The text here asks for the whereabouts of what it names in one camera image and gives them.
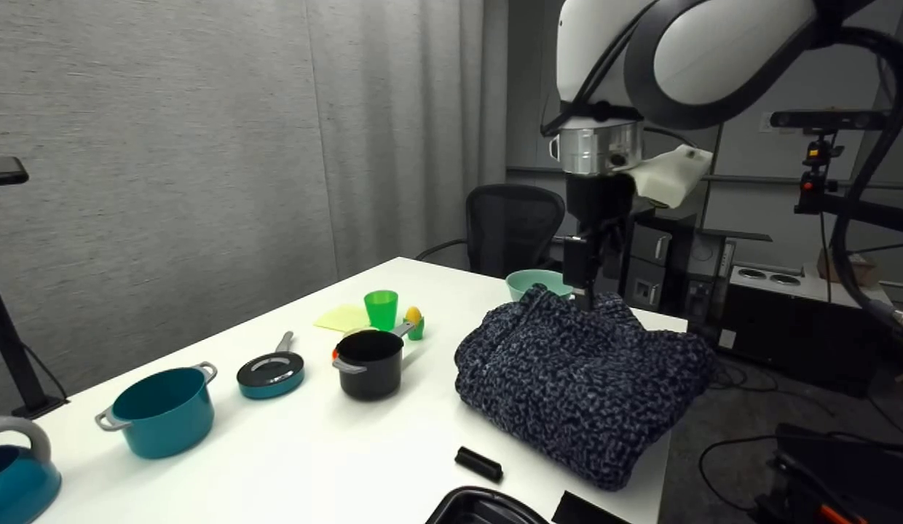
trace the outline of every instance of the crumpled cloth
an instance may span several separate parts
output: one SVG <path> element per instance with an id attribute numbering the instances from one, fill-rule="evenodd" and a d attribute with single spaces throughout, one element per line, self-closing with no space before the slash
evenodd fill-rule
<path id="1" fill-rule="evenodd" d="M 459 347 L 459 394 L 600 490 L 623 490 L 636 459 L 711 385 L 711 347 L 647 332 L 619 298 L 596 309 L 529 290 Z"/>

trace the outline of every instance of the floor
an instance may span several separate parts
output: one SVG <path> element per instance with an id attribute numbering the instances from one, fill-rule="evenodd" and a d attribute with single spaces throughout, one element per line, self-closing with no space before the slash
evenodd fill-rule
<path id="1" fill-rule="evenodd" d="M 740 524 L 749 520 L 744 513 L 719 503 L 702 482 L 698 459 L 705 446 L 718 439 L 773 434 L 779 423 L 795 423 L 813 431 L 851 431 L 883 442 L 903 442 L 868 402 L 810 388 L 784 376 L 773 376 L 747 364 L 752 385 L 779 382 L 782 391 L 792 394 L 740 394 L 740 391 L 709 391 L 695 402 L 687 417 L 676 424 L 671 447 L 671 471 L 666 482 L 661 520 L 666 524 Z M 871 397 L 903 424 L 903 388 L 896 385 L 896 372 L 883 369 L 874 382 Z M 709 459 L 709 478 L 737 503 L 752 507 L 756 495 L 770 491 L 773 475 L 766 459 L 773 442 L 724 447 Z"/>

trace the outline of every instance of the black cup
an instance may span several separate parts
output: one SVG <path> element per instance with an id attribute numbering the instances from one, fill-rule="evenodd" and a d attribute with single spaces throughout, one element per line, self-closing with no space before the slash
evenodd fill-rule
<path id="1" fill-rule="evenodd" d="M 355 332 L 332 353 L 341 369 L 341 391 L 354 398 L 389 398 L 400 391 L 403 379 L 403 338 L 395 332 Z"/>

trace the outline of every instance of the green cup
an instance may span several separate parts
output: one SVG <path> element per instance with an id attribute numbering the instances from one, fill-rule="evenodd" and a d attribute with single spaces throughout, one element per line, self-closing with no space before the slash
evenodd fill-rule
<path id="1" fill-rule="evenodd" d="M 382 290 L 364 295 L 364 309 L 367 309 L 367 321 L 373 328 L 395 332 L 396 328 L 396 306 L 400 306 L 396 290 L 382 289 Z"/>

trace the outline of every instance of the bowl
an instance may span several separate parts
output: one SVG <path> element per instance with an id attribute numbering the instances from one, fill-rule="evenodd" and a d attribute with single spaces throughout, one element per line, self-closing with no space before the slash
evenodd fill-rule
<path id="1" fill-rule="evenodd" d="M 546 270 L 546 267 L 524 267 L 507 273 L 510 298 L 521 299 L 532 289 L 542 284 L 552 295 L 569 298 L 578 295 L 578 289 L 565 284 L 565 276 L 559 270 Z"/>

